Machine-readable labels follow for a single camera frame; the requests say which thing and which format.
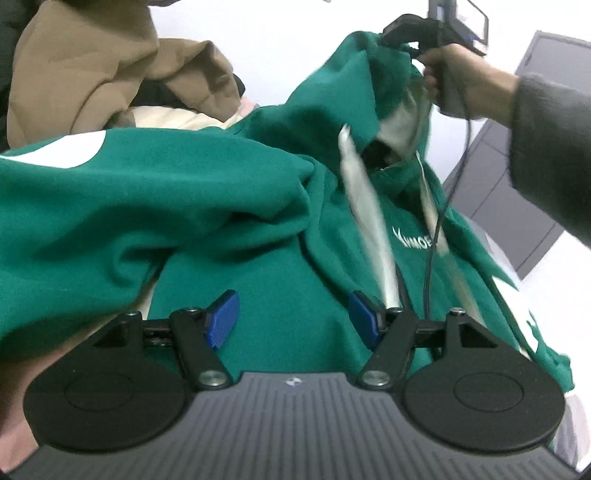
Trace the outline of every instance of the ribbed gray surface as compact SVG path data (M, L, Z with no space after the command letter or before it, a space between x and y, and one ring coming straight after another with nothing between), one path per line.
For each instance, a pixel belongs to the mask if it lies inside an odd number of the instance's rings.
M201 393L183 421L140 448L80 456L42 447L15 480L572 480L539 448L468 455L423 436L384 393L343 374L244 374Z

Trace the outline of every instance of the black circular pad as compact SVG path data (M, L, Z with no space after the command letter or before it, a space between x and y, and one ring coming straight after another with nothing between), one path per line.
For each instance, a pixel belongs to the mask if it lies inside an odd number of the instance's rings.
M182 379L117 348L73 350L39 375L24 400L38 443L115 452L158 436L183 411Z
M516 407L523 390L515 380L499 374L472 374L454 388L456 398L472 410L495 413Z
M117 373L84 375L66 387L65 395L80 410L114 410L133 398L134 381Z
M408 380L403 402L426 433L492 454L549 442L565 408L555 380L508 346L444 356Z

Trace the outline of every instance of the green hoodie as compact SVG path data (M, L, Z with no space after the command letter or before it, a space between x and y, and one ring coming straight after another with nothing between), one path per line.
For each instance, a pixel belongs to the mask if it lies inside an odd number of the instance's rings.
M240 318L219 351L234 376L359 371L370 352L349 321L347 295L379 297L379 290L343 191L337 136L350 125L362 151L420 75L407 54L376 40L350 35L285 105L257 109L229 131L120 129L7 154L0 161L0 354L55 347L80 329L80 319L130 304L164 265L152 318L205 306L229 288L239 292ZM409 158L370 178L422 315L429 240L419 174ZM441 205L441 185L428 167L426 175ZM451 211L443 228L487 327L526 347L571 390L568 358L539 332L536 352L525 344L492 277L511 280L467 223ZM432 303L440 320L460 304L439 258ZM421 351L411 370L430 361Z

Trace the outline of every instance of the black cable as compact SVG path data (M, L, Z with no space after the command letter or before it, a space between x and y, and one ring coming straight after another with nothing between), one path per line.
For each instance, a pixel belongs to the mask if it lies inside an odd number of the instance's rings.
M443 34L443 24L440 23L439 31L437 32L437 46L441 48L443 45L442 36ZM431 320L431 277L433 274L433 259L435 257L435 252L437 249L437 241L439 240L439 232L441 231L441 225L443 223L443 219L449 207L452 203L453 197L456 194L456 190L458 185L460 184L460 180L464 174L464 170L466 169L466 165L468 164L468 152L470 150L470 141L472 140L472 122L470 121L470 112L468 109L468 104L466 102L466 98L464 96L464 92L461 90L459 82L453 76L453 72L449 70L449 78L451 78L454 87L456 88L457 92L459 93L462 99L462 106L464 109L464 114L466 118L467 128L466 128L466 145L464 148L464 153L462 154L462 158L460 159L460 166L457 170L456 177L453 182L452 189L447 197L443 210L438 212L437 215L437 225L435 227L435 232L433 233L433 239L431 242L431 247L429 249L429 253L427 256L427 266L425 270L425 283L423 285L423 310L424 310L424 319ZM439 85L439 88L443 92L443 84Z

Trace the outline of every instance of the pink fabric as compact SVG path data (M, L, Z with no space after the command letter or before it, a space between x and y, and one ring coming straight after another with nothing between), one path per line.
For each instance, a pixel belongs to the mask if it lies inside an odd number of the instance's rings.
M128 310L140 310L144 318L152 299L156 280L147 284L138 300ZM0 469L14 470L37 449L31 429L25 419L22 401L33 379L81 341L115 318L119 312L92 322L92 328L80 331L49 354L22 362L0 362Z

